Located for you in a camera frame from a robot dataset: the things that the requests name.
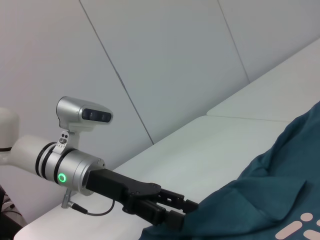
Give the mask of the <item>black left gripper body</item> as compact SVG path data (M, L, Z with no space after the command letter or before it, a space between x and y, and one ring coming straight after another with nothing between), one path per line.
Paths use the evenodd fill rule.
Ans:
M124 211L132 213L136 202L158 196L161 186L141 182L108 169L89 172L86 189L123 205Z

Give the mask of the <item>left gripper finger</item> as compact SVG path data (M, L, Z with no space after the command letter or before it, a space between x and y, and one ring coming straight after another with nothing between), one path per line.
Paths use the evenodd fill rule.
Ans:
M199 204L191 200L185 200L185 196L169 190L161 189L160 192L151 197L154 203L163 204L177 210L182 210L184 214L189 214L198 209Z
M169 229L181 230L185 216L176 211L167 211L164 207L149 200L136 202L136 215L154 226L165 224Z

